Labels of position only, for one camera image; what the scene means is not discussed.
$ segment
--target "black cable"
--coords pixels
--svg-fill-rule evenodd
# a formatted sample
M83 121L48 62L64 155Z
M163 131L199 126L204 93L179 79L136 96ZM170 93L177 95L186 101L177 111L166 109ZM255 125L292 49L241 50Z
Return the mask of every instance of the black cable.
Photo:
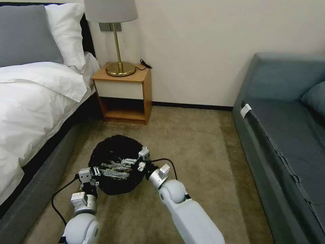
M175 179L177 179L177 174L176 174L176 169L175 169L175 165L173 164L173 162L170 160L170 159L166 159L166 158L162 158L162 159L156 159L156 160L152 160L151 162L158 162L158 161L163 161L163 160L167 160L169 161L172 166L173 166L173 169L174 169L174 173L175 173Z
M136 68L137 68L138 70L145 70L146 68L148 68L148 69L152 69L152 67L151 67L150 65L148 65L145 61L143 61L143 59L140 59L140 63L141 63L145 68L140 69L139 67L136 66Z
M54 206L54 197L60 192L62 191L64 188L68 187L69 185L71 185L75 180L79 179L79 175L75 174L74 175L74 179L72 181L70 181L68 184L66 184L65 186L63 186L61 189L59 189L56 193L54 193L52 195L51 198L51 204L52 204L52 208L54 209L54 211L60 216L62 222L64 223L64 225L67 225L67 222L65 221L64 217L62 216L62 214L59 212L59 210L57 210L57 208Z

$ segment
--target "lampshade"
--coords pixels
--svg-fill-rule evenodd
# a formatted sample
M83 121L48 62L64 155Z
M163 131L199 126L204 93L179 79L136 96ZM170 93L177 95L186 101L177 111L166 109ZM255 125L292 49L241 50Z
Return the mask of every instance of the lampshade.
M128 22L138 18L134 0L84 0L86 19L98 23Z

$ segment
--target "black bag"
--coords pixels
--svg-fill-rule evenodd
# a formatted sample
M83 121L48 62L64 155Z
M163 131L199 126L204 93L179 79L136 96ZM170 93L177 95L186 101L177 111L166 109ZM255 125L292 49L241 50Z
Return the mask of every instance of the black bag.
M139 142L122 135L108 137L98 143L88 166L99 168L99 188L108 195L118 195L128 193L140 184L144 173L137 170L138 165L125 166L121 165L121 161L137 159L141 150Z

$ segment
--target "sofa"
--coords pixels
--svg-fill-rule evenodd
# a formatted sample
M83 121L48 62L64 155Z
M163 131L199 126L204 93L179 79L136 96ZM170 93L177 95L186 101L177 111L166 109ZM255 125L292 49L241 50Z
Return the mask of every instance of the sofa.
M323 81L325 55L257 53L233 109L275 243L325 243L325 119L301 101Z

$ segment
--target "headboard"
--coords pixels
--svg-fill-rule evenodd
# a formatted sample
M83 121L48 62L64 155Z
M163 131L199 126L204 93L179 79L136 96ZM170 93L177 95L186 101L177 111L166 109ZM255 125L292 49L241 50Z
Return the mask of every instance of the headboard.
M0 7L4 5L12 5L12 6L24 6L24 5L49 5L49 4L63 4L63 3L31 3L31 2L0 2ZM95 57L95 49L94 44L92 42L90 29L88 26L88 22L86 20L85 15L83 15L80 21L81 29L82 29L82 46L85 52L92 53Z

